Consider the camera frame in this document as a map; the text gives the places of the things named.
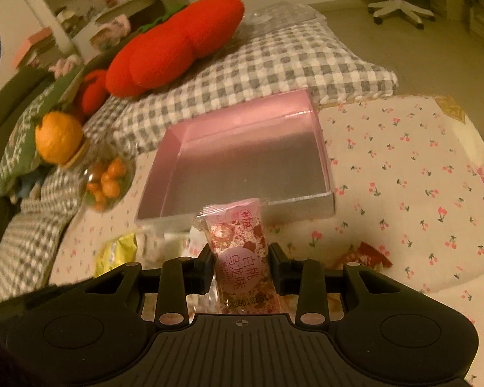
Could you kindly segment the small red candy packet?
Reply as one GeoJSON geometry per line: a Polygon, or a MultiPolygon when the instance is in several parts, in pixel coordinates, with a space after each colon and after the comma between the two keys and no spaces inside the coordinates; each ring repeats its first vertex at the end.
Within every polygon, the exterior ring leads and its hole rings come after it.
{"type": "Polygon", "coordinates": [[[392,267],[392,262],[385,254],[365,242],[362,242],[358,248],[355,248],[352,245],[350,250],[334,261],[331,268],[341,270],[344,265],[347,265],[350,262],[357,262],[377,272],[392,267]]]}

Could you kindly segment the yellow snack packet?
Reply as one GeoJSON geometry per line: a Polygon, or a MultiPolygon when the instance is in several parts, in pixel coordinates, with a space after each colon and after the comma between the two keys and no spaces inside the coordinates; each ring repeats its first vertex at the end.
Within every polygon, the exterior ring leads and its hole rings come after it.
{"type": "Polygon", "coordinates": [[[108,240],[95,257],[94,277],[97,278],[118,266],[136,260],[138,245],[135,233],[108,240]]]}

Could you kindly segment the pink peach oolong snack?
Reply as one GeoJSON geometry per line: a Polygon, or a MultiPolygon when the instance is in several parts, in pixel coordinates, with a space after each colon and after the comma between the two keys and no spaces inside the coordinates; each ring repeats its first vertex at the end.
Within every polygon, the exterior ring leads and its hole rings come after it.
{"type": "Polygon", "coordinates": [[[221,312],[280,313],[280,300],[268,262],[261,201],[249,198],[208,205],[198,219],[215,259],[221,312]]]}

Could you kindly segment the glass jar with kumquats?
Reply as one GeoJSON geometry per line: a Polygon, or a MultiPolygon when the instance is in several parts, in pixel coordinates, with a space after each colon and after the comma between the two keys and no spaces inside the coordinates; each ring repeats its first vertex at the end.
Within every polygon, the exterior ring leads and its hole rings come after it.
{"type": "Polygon", "coordinates": [[[76,154],[64,164],[76,184],[84,205],[95,212],[107,212],[129,190],[136,170],[136,146],[123,145],[109,136],[98,142],[85,138],[76,154]]]}

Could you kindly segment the pink silver cardboard box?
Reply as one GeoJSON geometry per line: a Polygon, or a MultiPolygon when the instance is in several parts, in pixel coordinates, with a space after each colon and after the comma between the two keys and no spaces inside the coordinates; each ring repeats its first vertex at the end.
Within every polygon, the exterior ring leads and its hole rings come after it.
{"type": "Polygon", "coordinates": [[[160,233],[184,231],[205,206],[248,198],[262,201],[266,224],[334,215],[323,131],[308,90],[239,103],[170,127],[135,221],[160,233]]]}

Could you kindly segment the cherry print tablecloth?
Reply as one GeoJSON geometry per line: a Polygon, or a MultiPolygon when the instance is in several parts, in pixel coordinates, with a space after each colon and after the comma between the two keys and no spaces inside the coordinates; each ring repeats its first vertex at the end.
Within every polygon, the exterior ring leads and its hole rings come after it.
{"type": "Polygon", "coordinates": [[[441,100],[396,97],[320,113],[332,218],[272,224],[267,240],[326,265],[368,244],[390,277],[466,315],[479,335],[467,380],[484,386],[484,143],[441,100]]]}

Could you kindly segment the green embroidered pillow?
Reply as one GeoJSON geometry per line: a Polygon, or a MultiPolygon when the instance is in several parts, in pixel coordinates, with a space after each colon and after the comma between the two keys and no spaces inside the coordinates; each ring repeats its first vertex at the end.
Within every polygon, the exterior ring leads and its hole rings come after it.
{"type": "Polygon", "coordinates": [[[36,170],[42,159],[35,146],[35,127],[53,110],[66,110],[83,79],[84,67],[78,65],[50,84],[19,117],[9,136],[0,162],[0,193],[8,196],[20,178],[36,170]]]}

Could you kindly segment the large orange citrus fruit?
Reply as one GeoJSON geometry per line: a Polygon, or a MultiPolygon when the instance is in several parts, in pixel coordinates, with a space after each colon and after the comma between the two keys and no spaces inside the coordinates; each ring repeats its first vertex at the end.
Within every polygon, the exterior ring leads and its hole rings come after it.
{"type": "Polygon", "coordinates": [[[81,123],[64,112],[47,113],[35,127],[36,150],[49,164],[66,164],[80,148],[83,138],[81,123]]]}

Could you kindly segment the grey checkered quilt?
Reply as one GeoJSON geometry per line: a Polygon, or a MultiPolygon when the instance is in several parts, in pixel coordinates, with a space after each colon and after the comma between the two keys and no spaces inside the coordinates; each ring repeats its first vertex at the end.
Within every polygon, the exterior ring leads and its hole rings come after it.
{"type": "MultiPolygon", "coordinates": [[[[178,122],[259,97],[306,88],[317,104],[391,96],[396,74],[360,59],[307,5],[277,3],[246,16],[218,55],[177,82],[137,99],[110,97],[85,132],[110,135],[139,153],[156,149],[178,122]]],[[[70,174],[53,169],[35,200],[3,216],[0,197],[0,302],[44,287],[65,228],[81,200],[70,174]]]]}

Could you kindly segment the red tomato plush cushion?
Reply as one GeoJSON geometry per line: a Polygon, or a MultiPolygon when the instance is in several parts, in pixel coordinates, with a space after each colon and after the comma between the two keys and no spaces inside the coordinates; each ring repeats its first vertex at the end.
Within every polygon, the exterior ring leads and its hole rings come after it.
{"type": "Polygon", "coordinates": [[[244,13],[241,0],[198,0],[177,11],[118,52],[106,72],[107,91],[127,98],[167,86],[229,42],[244,13]]]}

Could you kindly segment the white office chair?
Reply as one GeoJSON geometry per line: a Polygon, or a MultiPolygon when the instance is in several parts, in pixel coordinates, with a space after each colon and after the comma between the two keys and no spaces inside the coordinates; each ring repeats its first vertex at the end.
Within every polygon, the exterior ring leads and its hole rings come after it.
{"type": "Polygon", "coordinates": [[[405,15],[418,30],[424,29],[423,17],[435,22],[435,14],[418,5],[414,5],[406,0],[384,0],[371,2],[367,5],[367,11],[372,15],[376,25],[381,25],[386,17],[393,13],[399,12],[405,15]]]}

